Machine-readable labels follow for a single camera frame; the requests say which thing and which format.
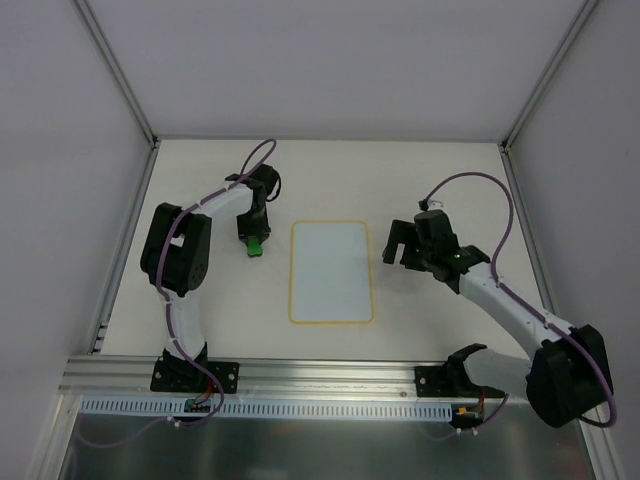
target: white table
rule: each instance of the white table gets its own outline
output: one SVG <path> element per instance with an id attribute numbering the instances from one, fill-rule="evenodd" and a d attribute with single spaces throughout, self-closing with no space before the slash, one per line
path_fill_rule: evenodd
<path id="1" fill-rule="evenodd" d="M 102 354 L 159 355 L 166 342 L 163 311 L 139 267 L 156 206 L 186 205 L 237 172 L 256 141 L 162 142 Z M 282 176 L 280 198 L 269 204 L 272 235 L 261 258 L 248 258 L 235 223 L 213 235 L 201 310 L 209 355 L 235 358 L 444 360 L 482 342 L 524 356 L 489 316 L 428 273 L 381 261 L 393 219 L 411 220 L 417 202 L 439 181 L 477 170 L 504 180 L 492 144 L 282 141 L 271 157 Z M 482 178 L 456 180 L 435 197 L 462 245 L 491 254 L 502 235 L 507 204 Z M 370 232 L 375 318 L 367 325 L 296 325 L 289 320 L 292 224 L 298 220 L 362 220 Z M 514 285 L 539 300 L 516 219 L 500 263 Z"/>

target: green object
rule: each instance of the green object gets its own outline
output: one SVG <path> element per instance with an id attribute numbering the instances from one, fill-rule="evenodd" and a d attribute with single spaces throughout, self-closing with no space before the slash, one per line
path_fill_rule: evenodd
<path id="1" fill-rule="evenodd" d="M 247 239 L 247 253 L 250 257 L 261 257 L 263 251 L 258 237 L 249 237 Z"/>

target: gray wall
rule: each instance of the gray wall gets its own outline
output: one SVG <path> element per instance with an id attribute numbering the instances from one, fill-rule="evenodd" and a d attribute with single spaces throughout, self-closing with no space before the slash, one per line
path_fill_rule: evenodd
<path id="1" fill-rule="evenodd" d="M 640 478 L 638 25 L 639 2 L 603 2 L 513 152 L 560 312 L 607 342 L 629 478 Z"/>
<path id="2" fill-rule="evenodd" d="M 158 134 L 504 138 L 583 0 L 91 0 Z"/>
<path id="3" fill-rule="evenodd" d="M 0 478 L 80 352 L 146 144 L 67 0 L 0 2 Z"/>

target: yellow border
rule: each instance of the yellow border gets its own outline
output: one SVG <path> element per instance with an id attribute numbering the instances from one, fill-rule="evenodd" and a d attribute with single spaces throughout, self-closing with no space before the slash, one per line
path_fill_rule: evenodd
<path id="1" fill-rule="evenodd" d="M 293 319 L 293 258 L 295 249 L 296 226 L 302 223 L 360 223 L 364 225 L 367 240 L 367 260 L 369 263 L 369 295 L 371 299 L 371 318 L 364 322 L 298 322 Z M 368 325 L 376 317 L 376 304 L 373 298 L 373 263 L 371 261 L 371 245 L 369 240 L 369 226 L 362 220 L 298 220 L 291 226 L 291 247 L 289 257 L 289 321 L 296 325 Z"/>

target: cable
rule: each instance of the cable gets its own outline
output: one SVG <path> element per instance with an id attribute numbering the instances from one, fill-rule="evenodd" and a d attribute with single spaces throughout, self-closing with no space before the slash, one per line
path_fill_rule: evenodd
<path id="1" fill-rule="evenodd" d="M 493 255 L 491 256 L 491 276 L 493 277 L 493 280 L 496 282 L 496 285 L 498 287 L 500 287 L 500 289 L 502 291 L 504 291 L 516 303 L 518 303 L 522 308 L 524 308 L 527 312 L 529 312 L 534 318 L 536 318 L 537 320 L 542 322 L 542 324 L 546 328 L 551 330 L 553 333 L 558 335 L 560 338 L 562 338 L 568 344 L 570 344 L 573 348 L 575 348 L 580 353 L 580 355 L 582 355 L 584 357 L 584 359 L 587 361 L 587 363 L 589 364 L 589 366 L 593 370 L 593 373 L 595 374 L 596 379 L 598 380 L 598 383 L 600 384 L 600 386 L 602 387 L 602 389 L 604 391 L 607 404 L 609 405 L 609 420 L 607 420 L 606 422 L 596 422 L 596 421 L 591 420 L 589 418 L 586 418 L 584 416 L 580 417 L 580 420 L 582 420 L 583 422 L 585 422 L 585 423 L 587 423 L 589 425 L 593 425 L 594 427 L 600 427 L 600 428 L 612 427 L 613 425 L 615 425 L 615 423 L 616 423 L 616 421 L 618 419 L 618 408 L 617 408 L 617 405 L 616 405 L 616 401 L 613 398 L 613 393 L 611 392 L 611 389 L 609 388 L 609 383 L 607 382 L 604 374 L 602 373 L 602 370 L 600 370 L 600 367 L 598 366 L 598 364 L 596 363 L 594 358 L 589 354 L 589 352 L 587 352 L 584 349 L 584 347 L 582 347 L 582 345 L 580 345 L 576 340 L 574 340 L 569 334 L 564 332 L 562 329 L 560 329 L 558 326 L 554 325 L 553 323 L 547 322 L 547 319 L 545 318 L 545 316 L 542 313 L 540 313 L 535 307 L 533 307 L 531 304 L 529 304 L 524 298 L 520 297 L 517 293 L 515 293 L 513 290 L 511 290 L 508 285 L 505 285 L 504 283 L 502 283 L 500 281 L 500 276 L 498 274 L 498 256 L 500 255 L 500 252 L 502 251 L 502 248 L 504 247 L 504 244 L 506 243 L 507 238 L 509 238 L 509 235 L 511 234 L 511 229 L 513 227 L 513 217 L 514 217 L 513 200 L 511 199 L 511 194 L 509 193 L 509 190 L 504 185 L 504 183 L 502 183 L 500 180 L 498 180 L 493 175 L 489 175 L 489 174 L 483 173 L 483 172 L 462 172 L 462 173 L 457 173 L 455 175 L 452 175 L 452 176 L 444 179 L 442 182 L 440 182 L 438 185 L 436 185 L 436 187 L 433 190 L 431 190 L 431 193 L 429 193 L 429 195 L 427 195 L 427 197 L 423 200 L 424 204 L 428 205 L 429 204 L 429 200 L 431 199 L 431 197 L 433 197 L 433 195 L 438 190 L 440 190 L 441 187 L 443 187 L 444 185 L 446 185 L 450 181 L 455 180 L 456 178 L 461 178 L 461 177 L 482 177 L 482 178 L 486 178 L 487 180 L 491 180 L 493 183 L 497 184 L 502 189 L 502 191 L 504 192 L 505 196 L 507 197 L 507 203 L 509 204 L 509 219 L 507 221 L 507 228 L 505 229 L 505 232 L 502 235 L 502 238 L 500 239 L 500 242 L 498 243 L 498 246 L 496 247 L 496 249 L 493 252 Z M 507 398 L 508 398 L 508 395 L 505 397 L 505 400 L 503 400 L 503 403 L 506 403 L 506 399 Z M 500 407 L 498 407 L 498 409 L 496 411 L 494 411 L 489 416 L 489 418 L 487 418 L 482 423 L 482 425 L 484 425 L 489 420 L 494 418 L 495 415 L 498 413 L 498 411 L 500 411 L 502 406 L 503 406 L 503 404 L 501 404 Z"/>
<path id="2" fill-rule="evenodd" d="M 256 164 L 253 166 L 253 168 L 251 170 L 249 170 L 249 172 L 244 173 L 247 165 L 249 164 L 249 161 L 253 158 L 253 156 L 256 154 L 256 152 L 258 152 L 262 147 L 264 147 L 267 144 L 271 144 L 271 148 L 269 148 L 267 153 L 265 153 L 263 155 L 263 157 L 260 160 L 258 160 L 258 162 L 256 162 Z M 178 338 L 176 338 L 176 334 L 175 334 L 175 331 L 173 329 L 173 322 L 172 322 L 172 319 L 171 319 L 171 297 L 166 292 L 166 290 L 164 290 L 162 288 L 162 272 L 164 270 L 164 264 L 165 264 L 166 259 L 167 259 L 167 252 L 169 251 L 169 245 L 171 244 L 171 239 L 173 238 L 173 235 L 174 235 L 176 229 L 178 228 L 178 225 L 182 221 L 182 219 L 185 216 L 187 216 L 189 213 L 192 213 L 194 210 L 197 210 L 198 208 L 200 208 L 201 205 L 204 205 L 205 203 L 210 202 L 211 200 L 219 197 L 220 195 L 222 195 L 222 194 L 226 193 L 227 191 L 229 191 L 229 190 L 237 187 L 238 185 L 240 185 L 251 174 L 253 174 L 258 169 L 258 167 L 260 167 L 260 165 L 262 165 L 264 162 L 267 161 L 267 159 L 271 156 L 273 151 L 276 149 L 277 144 L 278 144 L 278 142 L 274 138 L 269 138 L 269 139 L 264 140 L 263 142 L 261 142 L 258 146 L 256 146 L 253 149 L 253 151 L 249 154 L 249 156 L 247 157 L 245 162 L 242 164 L 242 170 L 241 170 L 241 173 L 240 173 L 240 177 L 235 182 L 231 183 L 226 188 L 221 188 L 220 190 L 217 190 L 217 191 L 207 195 L 206 197 L 202 198 L 199 202 L 194 203 L 193 205 L 184 208 L 182 210 L 182 212 L 180 212 L 180 214 L 173 221 L 171 226 L 169 227 L 169 231 L 167 233 L 167 236 L 165 238 L 164 244 L 162 246 L 160 259 L 158 261 L 158 270 L 157 270 L 157 273 L 156 273 L 156 284 L 155 284 L 155 286 L 156 286 L 156 289 L 158 290 L 158 293 L 162 296 L 162 298 L 166 302 L 166 304 L 165 304 L 165 320 L 166 320 L 166 323 L 167 323 L 167 330 L 169 331 L 169 338 L 171 339 L 173 345 L 176 347 L 176 350 L 178 351 L 178 353 L 180 353 L 182 358 L 184 358 L 184 360 L 187 363 L 189 363 L 192 367 L 194 367 L 197 370 L 199 370 L 200 372 L 204 373 L 207 376 L 207 378 L 209 379 L 209 381 L 212 383 L 212 385 L 214 385 L 217 388 L 218 393 L 220 394 L 220 401 L 219 401 L 218 405 L 216 405 L 215 407 L 212 406 L 211 411 L 207 415 L 205 415 L 204 417 L 201 417 L 198 420 L 194 420 L 194 421 L 191 421 L 191 422 L 184 422 L 184 421 L 181 421 L 181 420 L 175 420 L 173 418 L 173 416 L 156 418 L 156 419 L 152 420 L 151 422 L 149 422 L 148 424 L 146 424 L 144 427 L 142 427 L 140 430 L 138 430 L 136 433 L 134 433 L 130 437 L 125 438 L 124 440 L 119 440 L 117 442 L 112 442 L 112 443 L 97 443 L 97 442 L 93 442 L 91 440 L 86 439 L 82 435 L 82 432 L 80 431 L 80 421 L 78 421 L 78 423 L 76 425 L 75 437 L 82 444 L 84 444 L 84 445 L 86 445 L 88 447 L 91 447 L 91 448 L 103 448 L 103 449 L 120 447 L 122 445 L 126 445 L 126 444 L 136 440 L 140 435 L 145 433 L 147 430 L 149 430 L 153 426 L 155 426 L 155 425 L 157 425 L 159 423 L 165 422 L 165 421 L 173 422 L 173 424 L 174 424 L 174 426 L 176 428 L 180 427 L 180 426 L 183 426 L 183 427 L 195 427 L 197 425 L 202 425 L 204 423 L 207 423 L 211 419 L 211 417 L 213 417 L 216 413 L 218 413 L 220 411 L 220 409 L 222 408 L 222 406 L 224 405 L 224 391 L 223 391 L 222 385 L 220 384 L 220 381 L 216 378 L 216 376 L 213 373 L 211 373 L 209 370 L 207 370 L 206 368 L 202 367 L 200 364 L 196 363 L 191 357 L 189 357 L 189 355 L 187 355 L 187 353 L 184 351 L 184 349 L 180 345 L 180 342 L 178 341 Z"/>

